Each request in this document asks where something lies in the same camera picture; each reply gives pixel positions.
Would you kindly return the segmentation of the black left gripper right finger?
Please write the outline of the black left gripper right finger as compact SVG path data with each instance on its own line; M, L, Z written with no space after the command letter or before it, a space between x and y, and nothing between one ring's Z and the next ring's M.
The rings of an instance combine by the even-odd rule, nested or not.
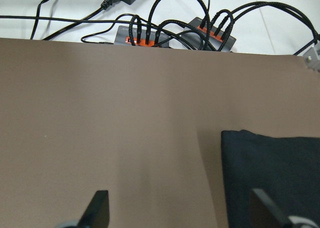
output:
M293 223L260 188L250 192L250 224L253 228L292 228Z

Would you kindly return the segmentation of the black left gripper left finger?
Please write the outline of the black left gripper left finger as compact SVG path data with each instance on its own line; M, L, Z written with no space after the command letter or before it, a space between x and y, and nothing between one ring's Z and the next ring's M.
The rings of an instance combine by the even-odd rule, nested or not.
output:
M110 223L109 192L98 190L78 222L79 228L108 228Z

